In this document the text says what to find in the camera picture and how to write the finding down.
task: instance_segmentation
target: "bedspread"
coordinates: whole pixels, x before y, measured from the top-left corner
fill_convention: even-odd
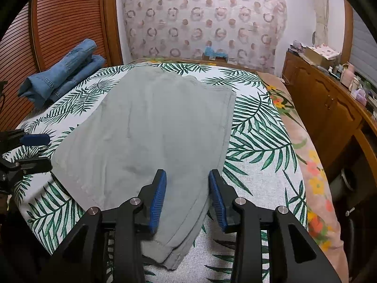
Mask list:
[[[286,205],[307,226],[305,184],[294,145],[260,77],[233,67],[193,63],[154,63],[165,71],[211,84],[232,86],[237,93],[232,135],[222,175],[239,196],[257,206]],[[97,108],[107,92],[134,65],[99,70],[43,112],[34,112],[20,124],[29,133],[48,133],[43,147],[22,146],[3,155],[14,161],[33,156],[51,157],[57,146]],[[26,175],[15,185],[13,198],[32,232],[52,254],[83,209],[50,173]],[[229,282],[235,234],[223,234],[210,208],[190,252],[178,269],[167,271],[145,265],[148,282]],[[269,281],[268,241],[262,231],[263,281]],[[109,265],[112,255],[109,254]],[[111,280],[111,269],[108,272]]]
[[[258,74],[278,109],[299,160],[306,190],[309,233],[321,247],[342,282],[346,283],[347,259],[323,166],[284,84],[276,76]]]

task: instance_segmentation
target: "wooden louvered door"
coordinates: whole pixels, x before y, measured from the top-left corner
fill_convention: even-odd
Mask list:
[[[14,129],[33,104],[17,97],[24,79],[58,62],[86,38],[104,67],[122,64],[115,0],[30,0],[0,42],[0,80],[6,102],[0,130]]]

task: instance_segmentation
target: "patterned curtain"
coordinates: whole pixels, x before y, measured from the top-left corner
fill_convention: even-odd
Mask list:
[[[274,72],[285,0],[123,0],[133,58],[202,59],[206,46],[232,64]]]

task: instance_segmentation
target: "blue rubber grip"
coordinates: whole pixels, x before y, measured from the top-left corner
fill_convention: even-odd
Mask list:
[[[150,221],[149,230],[155,233],[160,221],[161,210],[163,208],[164,198],[166,191],[166,171],[161,174],[160,181],[157,186],[157,190],[150,206]]]
[[[50,136],[48,134],[24,135],[20,139],[20,143],[26,147],[46,146],[50,143]]]
[[[225,232],[225,229],[227,228],[227,217],[225,215],[225,206],[222,202],[222,197],[220,194],[220,190],[216,184],[216,180],[214,178],[213,172],[210,172],[209,175],[210,180],[210,187],[211,187],[211,193],[212,193],[212,201],[214,205],[214,210],[216,212],[217,221],[219,223],[219,226],[223,232]]]

